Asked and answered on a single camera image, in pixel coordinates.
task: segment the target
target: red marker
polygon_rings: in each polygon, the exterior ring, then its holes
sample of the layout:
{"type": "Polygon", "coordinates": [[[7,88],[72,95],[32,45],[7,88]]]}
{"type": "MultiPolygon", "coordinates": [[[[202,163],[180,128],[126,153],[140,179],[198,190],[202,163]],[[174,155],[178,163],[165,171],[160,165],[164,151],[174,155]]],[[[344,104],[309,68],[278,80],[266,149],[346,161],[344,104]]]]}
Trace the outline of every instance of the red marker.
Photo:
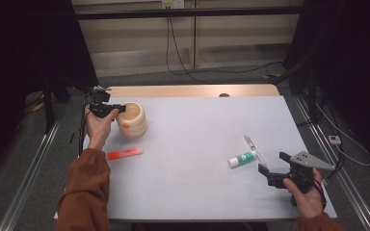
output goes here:
{"type": "Polygon", "coordinates": [[[107,160],[112,161],[119,158],[137,156],[143,154],[144,149],[142,147],[133,147],[125,150],[118,150],[107,154],[107,160]]]}

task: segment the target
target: human hand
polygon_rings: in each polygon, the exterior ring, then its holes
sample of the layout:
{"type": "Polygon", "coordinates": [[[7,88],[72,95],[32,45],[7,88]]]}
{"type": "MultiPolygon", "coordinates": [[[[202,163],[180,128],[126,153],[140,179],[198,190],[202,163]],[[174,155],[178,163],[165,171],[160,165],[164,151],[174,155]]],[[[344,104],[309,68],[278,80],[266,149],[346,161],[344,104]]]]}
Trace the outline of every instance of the human hand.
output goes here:
{"type": "Polygon", "coordinates": [[[119,114],[118,109],[114,109],[107,116],[99,118],[90,112],[89,106],[85,108],[86,128],[89,134],[88,148],[101,150],[110,135],[111,122],[119,114]]]}
{"type": "MultiPolygon", "coordinates": [[[[322,177],[316,168],[313,169],[313,174],[314,179],[321,183],[322,177]]],[[[307,193],[302,193],[292,180],[285,178],[283,183],[296,199],[297,208],[303,218],[315,218],[323,213],[322,195],[314,187],[311,187],[307,193]]]]}

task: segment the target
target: black curtain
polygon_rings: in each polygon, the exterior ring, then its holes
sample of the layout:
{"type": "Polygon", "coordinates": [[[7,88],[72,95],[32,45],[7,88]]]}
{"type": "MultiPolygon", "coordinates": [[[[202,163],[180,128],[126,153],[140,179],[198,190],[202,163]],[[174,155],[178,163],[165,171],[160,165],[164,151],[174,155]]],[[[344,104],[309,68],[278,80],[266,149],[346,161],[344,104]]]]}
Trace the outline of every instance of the black curtain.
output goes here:
{"type": "Polygon", "coordinates": [[[78,21],[65,14],[69,0],[0,0],[0,152],[28,94],[49,87],[65,102],[66,87],[98,84],[78,21]]]}
{"type": "Polygon", "coordinates": [[[284,64],[292,68],[300,57],[315,51],[309,62],[318,83],[348,121],[355,138],[370,151],[370,2],[345,1],[330,12],[337,13],[336,18],[319,43],[314,28],[323,32],[323,19],[328,17],[300,18],[301,27],[284,64]]]}

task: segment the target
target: brown sleeve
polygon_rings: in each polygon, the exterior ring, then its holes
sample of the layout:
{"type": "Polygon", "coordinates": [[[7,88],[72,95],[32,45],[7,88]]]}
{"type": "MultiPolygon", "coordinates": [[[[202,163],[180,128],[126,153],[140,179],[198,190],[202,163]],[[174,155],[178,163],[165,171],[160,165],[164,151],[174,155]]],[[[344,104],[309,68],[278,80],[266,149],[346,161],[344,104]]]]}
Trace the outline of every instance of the brown sleeve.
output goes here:
{"type": "Polygon", "coordinates": [[[84,150],[68,168],[66,190],[57,203],[56,230],[109,230],[109,184],[104,152],[84,150]]]}
{"type": "Polygon", "coordinates": [[[315,218],[297,218],[296,231],[346,231],[338,221],[323,213],[315,218]]]}

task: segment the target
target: cable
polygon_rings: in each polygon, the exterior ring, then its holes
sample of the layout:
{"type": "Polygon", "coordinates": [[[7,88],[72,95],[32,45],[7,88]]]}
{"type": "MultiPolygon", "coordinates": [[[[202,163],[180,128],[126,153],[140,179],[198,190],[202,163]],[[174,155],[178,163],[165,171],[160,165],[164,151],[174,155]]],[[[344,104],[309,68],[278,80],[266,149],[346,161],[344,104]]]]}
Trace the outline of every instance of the cable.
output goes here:
{"type": "MultiPolygon", "coordinates": [[[[370,153],[368,152],[367,149],[365,149],[361,144],[359,144],[356,140],[354,140],[353,138],[351,138],[350,136],[348,136],[346,133],[344,133],[343,131],[341,131],[338,127],[335,126],[335,124],[332,123],[332,121],[327,117],[327,115],[324,113],[324,111],[320,108],[320,106],[318,104],[316,104],[316,106],[318,107],[318,109],[320,110],[320,112],[324,115],[324,117],[326,118],[326,120],[337,130],[339,131],[341,134],[343,134],[344,136],[346,136],[348,139],[350,139],[351,141],[353,141],[354,143],[356,143],[359,147],[361,147],[369,156],[370,156],[370,153]]],[[[345,155],[346,157],[348,157],[349,159],[351,159],[352,161],[355,161],[354,159],[350,158],[347,154],[345,154],[344,152],[341,151],[341,149],[338,148],[338,151],[340,153],[342,153],[343,155],[345,155]]]]}
{"type": "MultiPolygon", "coordinates": [[[[332,115],[333,123],[335,124],[335,126],[336,126],[336,127],[338,127],[338,123],[337,123],[337,120],[336,120],[336,118],[335,118],[334,111],[333,111],[333,109],[331,108],[330,104],[327,102],[327,100],[326,100],[326,105],[328,106],[328,108],[329,108],[329,110],[330,110],[330,113],[331,113],[331,115],[332,115]]],[[[339,133],[339,131],[338,131],[338,130],[334,132],[334,131],[333,131],[333,129],[332,129],[332,127],[331,127],[331,124],[330,124],[330,123],[328,123],[328,122],[327,122],[327,124],[328,124],[328,126],[330,127],[331,131],[332,131],[333,133],[336,133],[336,134],[338,135],[339,139],[341,139],[341,140],[342,140],[341,133],[339,133]]],[[[342,143],[341,143],[341,144],[339,144],[339,147],[341,148],[341,150],[343,150],[343,151],[344,151],[344,147],[342,146],[342,143]]],[[[330,179],[333,177],[333,175],[334,175],[335,173],[337,173],[341,168],[343,168],[343,167],[344,167],[344,164],[345,164],[345,157],[346,157],[346,156],[344,156],[341,152],[338,152],[338,160],[337,160],[337,162],[335,163],[335,170],[333,170],[333,171],[330,173],[330,175],[327,177],[327,179],[328,179],[328,180],[330,180],[330,179]]]]}
{"type": "Polygon", "coordinates": [[[246,72],[252,72],[252,71],[256,71],[256,70],[259,70],[259,69],[262,69],[262,68],[266,68],[267,70],[267,67],[272,65],[272,64],[281,64],[282,61],[275,61],[275,62],[271,62],[271,63],[268,63],[268,64],[264,64],[260,67],[256,67],[256,68],[253,68],[253,69],[247,69],[247,70],[235,70],[235,71],[232,71],[232,70],[187,70],[185,67],[184,67],[184,64],[182,63],[182,59],[179,55],[179,51],[178,51],[178,47],[176,45],[176,39],[175,39],[175,34],[174,34],[174,31],[173,31],[173,26],[172,26],[172,20],[171,18],[167,19],[168,21],[168,25],[170,25],[170,22],[171,22],[171,29],[172,29],[172,38],[173,38],[173,41],[175,43],[175,49],[176,49],[176,54],[181,62],[181,65],[182,65],[182,68],[185,70],[185,72],[183,73],[175,73],[173,72],[171,69],[170,69],[170,66],[168,64],[168,50],[169,50],[169,47],[170,47],[170,32],[169,32],[169,27],[168,27],[168,42],[167,42],[167,51],[166,51],[166,65],[167,65],[167,68],[169,70],[170,73],[174,74],[174,75],[189,75],[189,74],[193,74],[193,73],[208,73],[208,72],[214,72],[214,73],[232,73],[232,74],[240,74],[240,73],[246,73],[246,72]]]}
{"type": "Polygon", "coordinates": [[[176,49],[176,54],[178,55],[178,58],[179,58],[179,61],[181,62],[181,65],[182,65],[182,68],[184,69],[184,71],[186,72],[186,74],[191,77],[191,79],[193,80],[196,80],[198,82],[201,82],[203,84],[207,84],[207,85],[211,85],[211,83],[208,83],[208,82],[205,82],[203,80],[200,80],[200,79],[197,79],[195,78],[194,76],[192,76],[188,70],[185,68],[184,64],[182,63],[182,59],[181,59],[181,56],[179,55],[179,51],[178,51],[178,46],[176,44],[176,39],[175,39],[175,34],[173,32],[173,26],[172,26],[172,20],[170,17],[167,18],[167,26],[168,26],[168,43],[167,43],[167,56],[166,56],[166,61],[167,61],[167,68],[168,70],[170,71],[170,73],[173,73],[171,70],[170,70],[170,66],[168,65],[168,50],[170,49],[170,23],[171,23],[171,30],[172,30],[172,38],[173,38],[173,42],[175,43],[175,49],[176,49]]]}
{"type": "Polygon", "coordinates": [[[85,133],[85,125],[86,125],[86,118],[87,115],[85,115],[85,109],[86,109],[86,103],[87,103],[87,98],[92,95],[92,92],[89,92],[86,94],[84,97],[84,102],[83,102],[83,108],[82,108],[82,120],[80,122],[80,136],[79,136],[79,153],[78,156],[83,152],[83,139],[84,139],[84,133],[85,133]]]}
{"type": "Polygon", "coordinates": [[[319,115],[317,115],[316,120],[313,120],[313,119],[309,118],[308,120],[306,120],[304,122],[297,123],[296,126],[297,126],[297,128],[300,128],[300,127],[303,127],[305,125],[318,124],[318,121],[320,121],[321,117],[322,117],[322,115],[319,114],[319,115]]]}
{"type": "Polygon", "coordinates": [[[267,69],[267,66],[266,66],[266,65],[264,66],[264,69],[266,70],[266,74],[270,75],[270,72],[269,72],[269,70],[267,69]]]}
{"type": "Polygon", "coordinates": [[[313,179],[313,181],[311,181],[310,179],[308,179],[308,177],[306,177],[304,174],[302,174],[301,172],[297,171],[294,169],[294,171],[296,173],[299,173],[305,180],[307,180],[308,182],[311,182],[311,185],[312,187],[321,195],[321,199],[322,199],[322,203],[323,203],[323,209],[326,208],[326,205],[327,205],[327,200],[326,200],[326,196],[324,195],[324,190],[323,190],[323,187],[321,186],[321,182],[319,182],[318,180],[316,179],[313,179]]]}
{"type": "Polygon", "coordinates": [[[362,165],[362,166],[366,166],[366,167],[369,167],[369,166],[370,166],[370,163],[369,163],[369,164],[365,164],[365,163],[362,163],[362,162],[360,162],[360,161],[357,161],[357,160],[355,160],[355,159],[351,158],[350,156],[348,156],[347,154],[345,154],[343,151],[341,151],[341,149],[338,147],[338,145],[337,145],[337,144],[335,145],[335,147],[338,149],[338,151],[339,151],[341,154],[343,154],[344,156],[346,156],[348,159],[352,160],[353,162],[356,162],[356,163],[358,163],[358,164],[360,164],[360,165],[362,165]]]}

